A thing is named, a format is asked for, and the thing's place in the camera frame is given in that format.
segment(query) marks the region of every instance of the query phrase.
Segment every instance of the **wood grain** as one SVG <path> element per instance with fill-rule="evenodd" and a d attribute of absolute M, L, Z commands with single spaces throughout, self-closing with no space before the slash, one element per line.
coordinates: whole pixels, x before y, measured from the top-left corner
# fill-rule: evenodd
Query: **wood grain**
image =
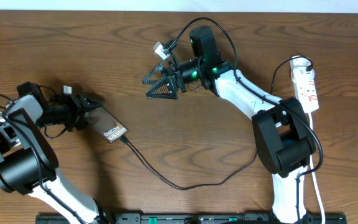
<path fill-rule="evenodd" d="M 285 59 L 295 54 L 313 59 L 321 107 L 314 126 L 324 149 L 317 176 L 324 207 L 358 223 L 357 14 L 0 11 L 0 93 L 16 96 L 17 85 L 32 81 L 97 94 L 163 175 L 182 186 L 219 182 L 251 160 L 250 121 L 206 90 L 180 94 L 176 101 L 147 100 L 149 86 L 141 85 L 159 62 L 154 43 L 173 39 L 199 16 L 216 19 L 228 31 L 239 68 L 265 90 Z M 213 29 L 223 57 L 232 60 L 228 41 Z M 192 56 L 187 33 L 176 51 L 182 59 Z M 293 95 L 289 65 L 278 72 L 275 93 Z M 60 128 L 50 128 L 51 134 Z M 221 187 L 178 192 L 145 170 L 123 144 L 107 144 L 90 129 L 49 143 L 68 179 L 112 211 L 242 213 L 272 207 L 272 179 L 258 159 Z M 311 177 L 305 189 L 306 208 L 319 212 Z M 0 223 L 33 223 L 39 213 L 55 211 L 0 190 Z"/>

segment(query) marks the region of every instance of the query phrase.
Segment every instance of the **white cord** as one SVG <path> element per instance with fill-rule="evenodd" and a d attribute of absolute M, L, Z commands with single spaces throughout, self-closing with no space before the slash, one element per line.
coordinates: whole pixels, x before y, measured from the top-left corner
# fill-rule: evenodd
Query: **white cord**
<path fill-rule="evenodd" d="M 308 115 L 309 115 L 310 129 L 313 130 L 313 119 L 311 117 L 311 113 L 308 113 Z M 310 169 L 313 169 L 313 156 L 312 155 L 310 155 Z M 316 191 L 317 201 L 318 201 L 318 205 L 320 207 L 321 224 L 325 224 L 326 223 L 326 214 L 324 213 L 323 202 L 321 201 L 320 191 L 318 190 L 317 179 L 316 179 L 316 173 L 315 172 L 311 173 L 311 178 L 313 179 L 314 189 Z"/>

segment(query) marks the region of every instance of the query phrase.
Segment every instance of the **power strip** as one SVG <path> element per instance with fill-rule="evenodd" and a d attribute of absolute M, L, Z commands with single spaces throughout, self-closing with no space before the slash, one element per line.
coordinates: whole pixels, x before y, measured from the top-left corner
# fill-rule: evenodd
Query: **power strip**
<path fill-rule="evenodd" d="M 302 104 L 305 113 L 311 113 L 319 108 L 316 85 L 314 83 L 314 69 L 306 71 L 310 61 L 306 58 L 296 58 L 290 61 L 291 79 L 295 89 L 295 96 Z"/>

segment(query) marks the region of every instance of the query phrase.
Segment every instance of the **wooden table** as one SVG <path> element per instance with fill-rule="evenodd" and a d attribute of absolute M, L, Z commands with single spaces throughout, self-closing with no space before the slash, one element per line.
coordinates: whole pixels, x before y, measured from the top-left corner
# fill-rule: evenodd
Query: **wooden table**
<path fill-rule="evenodd" d="M 179 100 L 148 100 L 149 86 L 141 82 L 160 61 L 154 44 L 175 38 L 199 16 L 216 19 L 228 31 L 239 69 L 264 90 L 282 61 L 296 54 L 313 60 L 320 103 L 314 126 L 324 149 L 317 176 L 324 207 L 358 223 L 357 14 L 0 11 L 0 93 L 15 97 L 17 85 L 32 81 L 97 94 L 163 175 L 181 186 L 220 182 L 254 155 L 249 119 L 204 89 L 180 93 Z M 232 60 L 229 42 L 213 30 L 223 58 Z M 182 60 L 192 58 L 188 32 L 176 52 Z M 294 95 L 289 67 L 277 74 L 275 94 L 282 98 Z M 48 130 L 52 135 L 61 128 Z M 243 213 L 272 207 L 272 178 L 258 159 L 220 187 L 179 192 L 144 169 L 125 145 L 110 145 L 92 129 L 49 143 L 68 179 L 114 212 Z M 305 189 L 306 208 L 319 212 L 310 176 Z M 33 223 L 40 213 L 55 211 L 40 200 L 0 189 L 0 223 Z"/>

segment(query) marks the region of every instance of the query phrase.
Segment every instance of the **white wall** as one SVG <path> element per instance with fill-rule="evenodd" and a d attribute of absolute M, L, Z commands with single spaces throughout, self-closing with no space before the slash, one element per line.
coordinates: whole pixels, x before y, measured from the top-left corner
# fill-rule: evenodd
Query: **white wall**
<path fill-rule="evenodd" d="M 358 0 L 0 0 L 0 9 L 358 13 Z"/>

